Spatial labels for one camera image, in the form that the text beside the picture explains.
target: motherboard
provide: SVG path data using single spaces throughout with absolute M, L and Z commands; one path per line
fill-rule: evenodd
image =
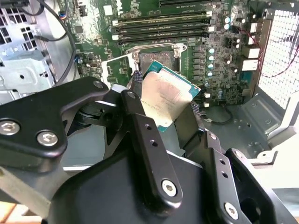
M 242 104 L 239 65 L 248 6 L 240 0 L 67 0 L 81 77 L 127 85 L 156 60 L 202 89 L 204 107 Z

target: bolt head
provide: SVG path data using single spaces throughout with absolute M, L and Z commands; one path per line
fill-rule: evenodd
M 243 155 L 241 152 L 239 152 L 238 150 L 235 150 L 235 154 L 239 157 L 239 158 L 242 158 Z
M 20 126 L 11 120 L 4 120 L 0 122 L 0 134 L 13 135 L 18 133 Z
M 177 194 L 176 186 L 169 180 L 162 181 L 162 189 L 170 197 L 174 197 Z
M 235 209 L 235 207 L 231 203 L 224 203 L 224 208 L 228 215 L 232 217 L 234 220 L 237 220 L 239 218 L 237 209 Z
M 96 87 L 98 87 L 99 89 L 103 89 L 103 88 L 104 88 L 104 86 L 102 85 L 102 83 L 99 82 L 99 81 L 94 81 L 93 84 L 94 84 Z
M 41 132 L 37 136 L 37 141 L 43 146 L 53 146 L 58 142 L 58 137 L 52 132 Z
M 210 133 L 210 136 L 211 136 L 211 138 L 214 139 L 214 140 L 217 139 L 216 135 L 214 135 L 213 133 Z
M 135 94 L 134 94 L 134 93 L 132 93 L 132 92 L 128 92 L 128 96 L 129 96 L 129 97 L 131 97 L 131 98 L 133 98 L 133 99 L 135 99 L 135 98 L 136 98 Z

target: mesh grille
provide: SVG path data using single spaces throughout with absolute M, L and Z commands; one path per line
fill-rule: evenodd
M 298 13 L 275 11 L 258 84 L 283 109 L 286 109 L 290 96 L 299 91 L 298 56 L 286 72 L 268 77 L 285 70 L 294 58 L 299 40 L 298 24 Z

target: dimm slot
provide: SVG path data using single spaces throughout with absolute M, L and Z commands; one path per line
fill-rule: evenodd
M 200 19 L 200 18 L 206 18 L 207 15 L 189 15 L 189 16 L 175 16 L 175 17 L 160 17 L 160 18 L 155 18 L 155 19 L 149 19 L 149 20 L 138 20 L 138 21 L 127 21 L 127 22 L 120 22 L 118 21 L 118 26 L 123 26 L 126 24 L 133 24 L 136 22 L 140 23 L 154 23 L 154 22 L 167 22 L 167 21 L 173 21 L 173 20 L 182 20 L 182 19 L 188 19 L 188 18 L 193 18 L 193 19 Z
M 148 37 L 148 38 L 142 38 L 142 39 L 132 39 L 132 40 L 121 40 L 121 41 L 118 41 L 118 44 L 119 45 L 123 45 L 123 44 L 129 44 L 129 43 L 140 43 L 140 42 L 148 42 L 148 41 L 163 41 L 163 40 L 169 40 L 169 41 L 172 41 L 172 40 L 176 40 L 178 38 L 188 38 L 188 37 L 198 37 L 198 36 L 201 36 L 201 37 L 209 37 L 209 33 L 206 33 L 206 32 L 203 32 L 203 33 L 198 33 L 196 35 L 194 34 L 190 34 L 190 35 L 177 35 L 177 36 L 159 36 L 159 37 Z
M 126 22 L 126 21 L 136 21 L 136 20 L 148 20 L 148 19 L 156 19 L 156 18 L 167 18 L 167 17 L 173 17 L 173 16 L 189 16 L 189 15 L 206 15 L 206 11 L 198 11 L 198 12 L 188 12 L 188 13 L 171 13 L 171 14 L 164 14 L 164 15 L 147 15 L 147 16 L 139 16 L 135 18 L 119 18 L 118 22 Z
M 187 5 L 187 4 L 194 4 L 194 3 L 205 3 L 205 2 L 217 2 L 221 0 L 160 0 L 159 6 L 177 6 L 177 5 Z
M 123 32 L 121 33 L 121 36 L 131 36 L 131 35 L 147 35 L 147 34 L 163 34 L 163 33 L 169 33 L 169 32 L 187 32 L 187 31 L 205 31 L 205 27 L 204 26 L 195 26 L 195 27 L 185 27 L 185 28 L 178 28 L 175 27 L 177 29 L 174 28 L 165 28 L 165 29 L 152 29 L 152 30 L 147 30 L 147 31 L 141 31 L 141 30 L 136 30 L 136 31 L 131 31 L 131 32 Z
M 182 21 L 168 21 L 168 22 L 160 22 L 154 24 L 135 24 L 135 25 L 127 25 L 122 27 L 117 27 L 116 31 L 121 32 L 122 30 L 130 30 L 130 29 L 137 29 L 137 28 L 151 28 L 151 27 L 160 27 L 166 25 L 179 25 L 179 24 L 209 24 L 210 19 L 208 18 L 201 18 L 197 20 L 182 20 Z

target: cable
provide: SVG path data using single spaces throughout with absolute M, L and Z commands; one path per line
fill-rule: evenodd
M 260 53 L 260 56 L 259 56 L 258 59 L 257 59 L 257 68 L 260 70 L 260 72 L 262 72 L 262 71 L 261 71 L 261 59 L 262 59 L 262 57 L 263 57 L 263 49 L 262 49 L 262 47 L 261 47 L 260 44 L 253 38 L 253 36 L 252 36 L 250 33 L 248 33 L 246 30 L 241 30 L 241 31 L 245 32 L 245 33 L 246 33 L 246 34 L 253 40 L 253 42 L 254 42 L 256 45 L 258 45 L 258 47 L 260 48 L 261 53 Z M 280 76 L 281 74 L 285 73 L 285 72 L 290 68 L 290 66 L 294 63 L 296 57 L 298 56 L 298 52 L 299 52 L 299 45 L 298 45 L 297 48 L 296 48 L 294 57 L 292 58 L 292 60 L 290 61 L 290 63 L 287 65 L 287 67 L 286 67 L 283 71 L 281 71 L 280 73 L 278 73 L 278 74 L 276 74 L 276 75 L 273 75 L 273 76 L 266 76 L 266 75 L 263 75 L 263 74 L 262 74 L 262 76 L 263 76 L 263 77 L 266 77 L 266 78 L 274 78 L 274 77 L 276 77 L 276 76 Z
M 211 124 L 225 125 L 225 124 L 229 123 L 230 121 L 232 121 L 232 119 L 234 117 L 233 117 L 232 112 L 225 105 L 223 105 L 223 108 L 229 114 L 229 119 L 226 121 L 223 121 L 223 122 L 214 121 L 214 120 L 210 119 L 206 114 L 202 114 L 201 117 L 203 117 L 206 122 L 209 122 Z
M 297 57 L 298 52 L 299 52 L 299 45 L 298 45 L 297 48 L 296 48 L 294 57 L 292 58 L 292 60 L 291 60 L 290 63 L 288 64 L 288 66 L 285 68 L 285 70 L 283 70 L 283 71 L 281 71 L 280 73 L 278 73 L 278 74 L 276 74 L 276 75 L 273 75 L 273 76 L 265 76 L 265 75 L 263 75 L 263 76 L 266 77 L 266 78 L 274 78 L 274 77 L 276 77 L 276 76 L 280 76 L 281 74 L 285 73 L 285 72 L 290 68 L 290 66 L 293 64 L 293 62 L 295 61 L 295 58 Z
M 67 33 L 65 32 L 61 37 L 59 37 L 57 39 L 49 39 L 44 36 L 34 36 L 34 37 L 38 40 L 45 41 L 45 42 L 56 42 L 56 41 L 60 41 L 60 40 L 64 39 L 66 36 L 67 36 Z
M 70 39 L 70 43 L 71 43 L 71 48 L 72 48 L 72 54 L 71 54 L 71 58 L 62 74 L 62 76 L 60 77 L 60 79 L 54 84 L 54 86 L 60 85 L 65 78 L 67 77 L 67 75 L 69 74 L 71 67 L 73 65 L 74 62 L 74 58 L 76 55 L 76 44 L 75 41 L 70 33 L 70 31 L 68 30 L 68 28 L 66 27 L 66 25 L 59 19 L 59 16 L 55 13 L 55 11 L 49 6 L 47 5 L 43 0 L 36 0 L 38 1 L 42 6 L 44 6 L 57 20 L 58 22 L 61 24 L 61 26 L 64 28 L 66 35 L 69 37 Z
M 18 9 L 19 9 L 19 11 L 21 11 L 22 13 L 24 13 L 26 15 L 29 15 L 29 16 L 38 16 L 38 15 L 40 15 L 40 14 L 42 14 L 44 12 L 45 7 L 42 6 L 42 5 L 40 5 L 38 11 L 36 13 L 34 13 L 34 14 L 27 12 L 23 8 L 18 8 Z

